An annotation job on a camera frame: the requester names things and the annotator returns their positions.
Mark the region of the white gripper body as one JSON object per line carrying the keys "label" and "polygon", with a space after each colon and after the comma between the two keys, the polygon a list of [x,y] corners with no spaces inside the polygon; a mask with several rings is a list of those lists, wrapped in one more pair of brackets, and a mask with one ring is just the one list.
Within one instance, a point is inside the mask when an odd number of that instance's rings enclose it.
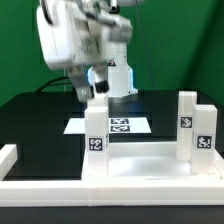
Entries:
{"label": "white gripper body", "polygon": [[51,70],[111,60],[127,44],[129,19],[112,15],[113,0],[39,0],[36,17],[43,57]]}

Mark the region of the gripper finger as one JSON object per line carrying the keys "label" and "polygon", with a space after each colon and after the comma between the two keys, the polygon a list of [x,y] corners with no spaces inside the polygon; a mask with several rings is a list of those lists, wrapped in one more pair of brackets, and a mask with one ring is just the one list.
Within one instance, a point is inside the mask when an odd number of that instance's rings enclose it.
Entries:
{"label": "gripper finger", "polygon": [[96,63],[92,66],[92,69],[95,73],[94,83],[96,92],[107,93],[109,91],[107,63]]}
{"label": "gripper finger", "polygon": [[93,87],[88,82],[84,66],[69,68],[68,76],[80,101],[88,101],[94,97]]}

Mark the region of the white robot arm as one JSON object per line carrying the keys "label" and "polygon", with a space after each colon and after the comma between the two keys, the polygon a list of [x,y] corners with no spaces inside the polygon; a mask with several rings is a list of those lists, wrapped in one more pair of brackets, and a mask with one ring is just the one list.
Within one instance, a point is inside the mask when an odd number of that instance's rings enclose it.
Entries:
{"label": "white robot arm", "polygon": [[133,27],[114,14],[116,0],[39,0],[36,11],[43,58],[65,69],[81,102],[109,91],[108,62],[127,45]]}

